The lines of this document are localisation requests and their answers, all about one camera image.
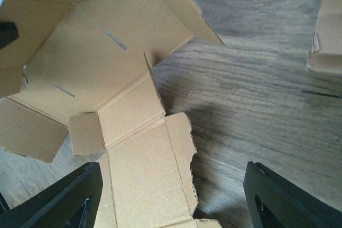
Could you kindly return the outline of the brown cardboard box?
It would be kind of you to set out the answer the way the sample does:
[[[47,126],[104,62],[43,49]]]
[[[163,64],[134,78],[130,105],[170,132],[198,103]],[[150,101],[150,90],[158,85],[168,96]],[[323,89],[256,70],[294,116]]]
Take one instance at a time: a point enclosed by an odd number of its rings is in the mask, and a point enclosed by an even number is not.
[[[166,115],[151,67],[193,38],[221,44],[194,0],[3,0],[1,146],[51,162],[102,152],[92,227],[219,227],[196,219],[188,116]]]

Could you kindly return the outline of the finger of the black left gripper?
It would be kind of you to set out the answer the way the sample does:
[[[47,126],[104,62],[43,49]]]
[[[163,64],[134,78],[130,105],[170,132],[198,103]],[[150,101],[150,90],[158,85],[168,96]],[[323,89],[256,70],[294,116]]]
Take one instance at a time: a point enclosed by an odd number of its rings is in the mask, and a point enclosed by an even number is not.
[[[0,49],[5,48],[18,37],[19,32],[14,22],[0,22]]]

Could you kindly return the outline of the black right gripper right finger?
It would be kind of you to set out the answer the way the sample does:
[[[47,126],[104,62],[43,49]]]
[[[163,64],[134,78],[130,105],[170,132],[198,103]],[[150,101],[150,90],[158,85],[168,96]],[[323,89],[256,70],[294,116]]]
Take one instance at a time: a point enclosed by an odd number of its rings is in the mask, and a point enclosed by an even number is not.
[[[341,211],[260,162],[247,163],[243,187],[254,227],[341,227]]]

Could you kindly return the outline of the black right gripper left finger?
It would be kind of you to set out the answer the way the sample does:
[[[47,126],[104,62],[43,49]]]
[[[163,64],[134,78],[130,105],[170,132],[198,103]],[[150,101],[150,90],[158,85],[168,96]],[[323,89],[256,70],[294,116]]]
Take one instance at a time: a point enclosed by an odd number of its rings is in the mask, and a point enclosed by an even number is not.
[[[99,163],[87,162],[13,209],[1,197],[1,227],[94,227],[102,190]]]

